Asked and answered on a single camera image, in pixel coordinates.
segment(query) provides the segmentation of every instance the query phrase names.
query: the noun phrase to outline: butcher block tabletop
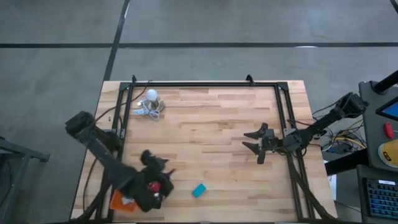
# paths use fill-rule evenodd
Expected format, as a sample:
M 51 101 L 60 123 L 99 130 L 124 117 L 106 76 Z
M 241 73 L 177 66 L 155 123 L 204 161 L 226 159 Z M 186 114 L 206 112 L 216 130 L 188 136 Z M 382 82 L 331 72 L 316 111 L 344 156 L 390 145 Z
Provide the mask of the butcher block tabletop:
M 312 123 L 303 81 L 287 81 L 295 119 Z M 104 82 L 96 116 L 116 105 L 120 82 Z M 133 98 L 144 87 L 134 87 Z M 263 165 L 242 141 L 257 142 L 243 133 L 257 131 L 263 122 L 282 138 L 273 87 L 153 87 L 164 100 L 160 119 L 132 115 L 140 96 L 131 105 L 122 162 L 141 170 L 141 152 L 169 159 L 165 171 L 172 175 L 174 191 L 161 209 L 144 213 L 115 211 L 114 222 L 292 222 L 297 221 L 285 156 L 267 152 Z M 288 112 L 281 91 L 284 114 Z M 97 126 L 111 129 L 114 111 Z M 94 156 L 87 151 L 71 218 L 82 214 L 83 189 Z M 304 156 L 311 191 L 326 210 L 337 217 L 335 204 L 318 146 L 309 146 Z M 85 195 L 85 207 L 100 189 L 103 166 L 97 162 Z M 194 198 L 192 190 L 202 183 L 206 191 Z M 110 190 L 103 216 L 108 209 Z M 303 193 L 300 198 L 308 217 Z

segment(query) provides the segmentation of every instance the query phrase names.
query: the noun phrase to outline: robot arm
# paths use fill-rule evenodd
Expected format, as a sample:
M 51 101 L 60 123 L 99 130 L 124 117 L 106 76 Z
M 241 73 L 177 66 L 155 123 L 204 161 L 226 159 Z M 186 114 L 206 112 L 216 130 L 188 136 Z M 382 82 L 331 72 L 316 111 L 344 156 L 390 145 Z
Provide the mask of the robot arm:
M 106 133 L 94 124 L 93 115 L 80 112 L 66 122 L 67 133 L 80 143 L 84 144 L 93 155 L 102 163 L 109 173 L 109 181 L 125 197 L 133 198 L 144 212 L 152 208 L 160 208 L 174 186 L 170 181 L 171 173 L 163 173 L 167 160 L 153 156 L 144 151 L 141 162 L 146 165 L 141 171 L 124 165 L 116 160 L 112 154 L 122 145 L 114 133 Z M 160 184 L 159 192 L 153 192 L 149 184 Z
M 364 102 L 357 94 L 348 93 L 336 102 L 336 106 L 324 115 L 317 122 L 309 125 L 306 129 L 296 129 L 285 138 L 279 139 L 274 136 L 274 130 L 268 129 L 268 124 L 263 123 L 261 128 L 253 133 L 244 133 L 246 137 L 260 139 L 259 144 L 242 142 L 253 153 L 259 155 L 258 164 L 263 164 L 266 151 L 278 152 L 279 154 L 293 153 L 305 149 L 312 140 L 312 137 L 329 125 L 343 118 L 356 118 L 362 115 L 368 103 Z

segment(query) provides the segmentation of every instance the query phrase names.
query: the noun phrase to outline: computer monitor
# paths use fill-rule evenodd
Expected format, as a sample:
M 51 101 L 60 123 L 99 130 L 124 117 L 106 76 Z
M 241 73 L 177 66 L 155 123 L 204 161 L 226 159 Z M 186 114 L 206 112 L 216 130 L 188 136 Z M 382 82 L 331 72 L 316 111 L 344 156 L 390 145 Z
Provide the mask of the computer monitor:
M 398 121 L 398 96 L 377 109 L 376 114 Z

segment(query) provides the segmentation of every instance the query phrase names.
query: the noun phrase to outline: red object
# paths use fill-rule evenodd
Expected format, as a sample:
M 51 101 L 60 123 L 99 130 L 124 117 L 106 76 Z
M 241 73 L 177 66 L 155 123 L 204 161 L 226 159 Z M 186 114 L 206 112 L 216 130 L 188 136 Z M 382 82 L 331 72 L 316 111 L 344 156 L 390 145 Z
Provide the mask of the red object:
M 394 137 L 394 130 L 392 129 L 392 125 L 390 122 L 386 122 L 384 124 L 384 133 L 389 139 L 392 139 Z
M 151 183 L 148 184 L 148 188 L 153 193 L 159 193 L 160 183 L 159 182 L 151 182 Z

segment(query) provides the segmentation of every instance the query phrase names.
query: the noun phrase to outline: wire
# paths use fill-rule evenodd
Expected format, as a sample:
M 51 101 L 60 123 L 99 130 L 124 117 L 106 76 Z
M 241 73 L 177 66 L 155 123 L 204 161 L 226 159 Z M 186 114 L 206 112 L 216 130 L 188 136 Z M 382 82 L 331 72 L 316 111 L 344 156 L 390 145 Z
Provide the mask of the wire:
M 358 151 L 358 149 L 355 147 L 354 143 L 350 142 L 350 141 L 343 141 L 343 142 L 339 142 L 340 140 L 336 140 L 337 143 L 342 143 L 345 146 L 349 147 L 349 150 L 347 150 L 347 152 L 350 153 L 354 153 L 353 151 Z
M 355 143 L 355 144 L 361 146 L 363 149 L 366 149 L 366 147 L 364 145 L 362 145 L 361 143 L 359 143 L 359 142 L 357 142 L 355 140 L 352 140 L 350 138 L 347 138 L 347 137 L 337 137 L 337 138 L 335 138 L 335 140 L 347 140 L 347 141 L 350 141 L 352 143 Z
M 294 121 L 294 122 L 296 122 L 296 123 L 298 123 L 298 124 L 304 124 L 304 125 L 307 125 L 307 126 L 317 126 L 317 125 L 321 125 L 321 124 L 325 124 L 325 123 L 327 123 L 327 122 L 329 122 L 329 120 L 327 120 L 327 121 L 324 121 L 324 122 L 321 122 L 321 123 L 318 123 L 318 124 L 308 124 L 308 123 L 304 123 L 304 122 L 301 122 L 301 121 L 296 121 L 296 120 L 292 120 L 292 119 L 288 119 L 287 120 L 289 123 L 290 123 L 290 121 Z
M 338 136 L 343 136 L 347 133 L 347 130 L 350 130 L 355 124 L 358 124 L 359 122 L 363 121 L 363 119 L 358 120 L 356 122 L 354 122 L 350 127 L 348 127 L 345 131 L 343 131 L 343 133 L 339 134 Z
M 344 103 L 344 106 L 341 108 L 341 110 L 343 110 L 344 108 L 346 108 L 346 106 L 347 106 L 347 104 L 348 104 L 348 102 L 349 102 L 349 99 L 351 99 L 351 97 L 352 97 L 353 95 L 354 95 L 354 93 L 351 92 L 350 96 L 348 97 L 348 99 L 347 99 L 346 102 Z
M 290 144 L 288 144 L 287 146 L 280 146 L 280 147 L 266 147 L 265 149 L 267 149 L 267 151 L 272 151 L 272 152 L 276 152 L 281 156 L 286 156 L 288 154 L 291 154 L 291 152 L 289 152 L 286 147 L 291 146 L 293 144 L 295 144 L 296 142 L 292 142 Z
M 307 153 L 307 147 L 304 148 L 304 152 L 303 152 L 302 157 L 304 157 L 306 155 L 306 153 Z
M 347 208 L 350 208 L 350 209 L 352 209 L 352 210 L 355 210 L 355 211 L 357 211 L 357 212 L 359 212 L 359 213 L 362 213 L 360 210 L 355 209 L 355 208 L 351 208 L 350 206 L 345 205 L 345 204 L 343 204 L 343 203 L 340 203 L 340 202 L 338 202 L 338 201 L 336 201 L 336 200 L 335 200 L 335 202 L 336 202 L 337 204 L 339 204 L 339 205 L 342 205 L 342 206 L 344 206 L 344 207 L 347 207 Z
M 333 136 L 333 132 L 331 131 L 330 128 L 325 127 L 325 129 L 326 129 L 327 131 L 329 131 L 329 133 Z
M 366 145 L 366 141 L 362 138 L 361 132 L 359 132 L 359 130 L 357 130 L 357 131 L 348 131 L 348 134 L 351 134 L 352 136 L 355 136 L 356 139 L 358 139 L 361 142 L 362 145 Z
M 330 148 L 331 148 L 331 145 L 332 145 L 332 139 L 334 139 L 334 134 L 333 134 L 333 132 L 332 131 L 330 131 L 331 132 L 331 135 L 329 136 L 329 138 L 330 138 L 330 140 L 329 140 L 329 147 L 328 148 L 326 148 L 325 149 L 325 147 L 328 145 L 328 143 L 326 143 L 325 145 L 323 145 L 323 146 L 321 146 L 321 151 L 327 151 L 327 150 L 329 150 Z M 322 142 L 322 139 L 324 138 L 326 136 L 326 134 L 324 134 L 323 136 L 321 136 L 321 138 L 319 139 L 319 143 L 321 143 Z
M 334 102 L 334 103 L 332 103 L 332 104 L 331 104 L 331 105 L 329 105 L 329 106 L 326 106 L 326 107 L 324 107 L 324 108 L 322 108 L 322 109 L 319 109 L 319 110 L 317 110 L 316 112 L 312 113 L 312 115 L 316 114 L 317 112 L 321 112 L 321 111 L 323 111 L 323 110 L 325 110 L 325 109 L 327 109 L 327 108 L 329 108 L 329 107 L 331 107 L 331 106 L 335 105 L 336 103 L 337 103 L 337 101 L 336 101 L 336 102 Z
M 148 84 L 149 84 L 150 82 L 152 82 L 152 81 L 153 81 L 153 80 L 149 80 L 149 81 L 147 82 L 147 85 L 145 86 L 144 90 L 143 90 L 140 94 L 138 94 L 138 96 L 136 96 L 134 99 L 132 99 L 130 102 L 133 102 L 134 100 L 138 99 L 142 94 L 144 94 L 145 90 L 147 90 Z M 95 123 L 97 123 L 97 121 L 100 120 L 106 113 L 108 113 L 109 111 L 115 109 L 116 107 L 117 107 L 117 105 L 114 106 L 114 107 L 112 107 L 112 108 L 107 109 L 103 114 L 101 114 L 97 119 L 95 119 L 95 121 L 94 121 L 93 124 L 91 124 L 91 125 L 94 125 Z
M 160 112 L 159 110 L 163 108 L 163 106 L 159 103 L 156 107 L 156 109 L 149 109 L 148 106 L 150 105 L 150 101 L 148 99 L 144 99 L 140 101 L 142 105 L 142 114 L 148 114 L 150 118 L 152 118 L 155 121 L 158 121 L 160 118 Z
M 12 187 L 12 175 L 11 175 L 11 165 L 10 165 L 10 161 L 9 159 L 7 159 L 6 165 L 8 166 L 8 179 L 9 179 L 9 187 L 7 190 L 6 195 L 4 196 L 4 198 L 1 200 L 0 202 L 0 208 L 2 207 L 3 203 L 6 201 L 8 194 L 10 193 L 11 187 Z
M 122 117 L 119 115 L 120 128 L 122 128 Z
M 319 146 L 319 147 L 322 147 L 322 146 L 319 145 L 319 144 L 312 144 L 312 143 L 310 143 L 309 145 L 311 145 L 311 146 Z
M 293 125 L 293 122 L 296 122 L 296 123 L 298 123 L 298 124 L 304 124 L 304 125 L 307 125 L 307 126 L 312 125 L 312 124 L 303 123 L 303 122 L 301 122 L 301 121 L 296 121 L 296 120 L 293 120 L 293 119 L 288 119 L 287 122 L 289 122 L 291 125 Z
M 333 145 L 333 143 L 334 143 L 334 141 L 332 141 L 332 142 L 330 143 L 330 146 L 329 146 L 329 147 L 327 147 L 326 149 L 322 149 L 322 152 L 326 152 L 327 150 L 329 150 L 329 149 L 331 148 L 331 146 Z
M 359 125 L 358 127 L 355 127 L 355 128 L 349 128 L 349 129 L 346 129 L 345 131 L 352 131 L 352 130 L 355 130 L 355 131 L 357 131 L 359 128 L 362 128 L 362 127 L 363 127 L 363 121 L 362 121 L 361 125 Z

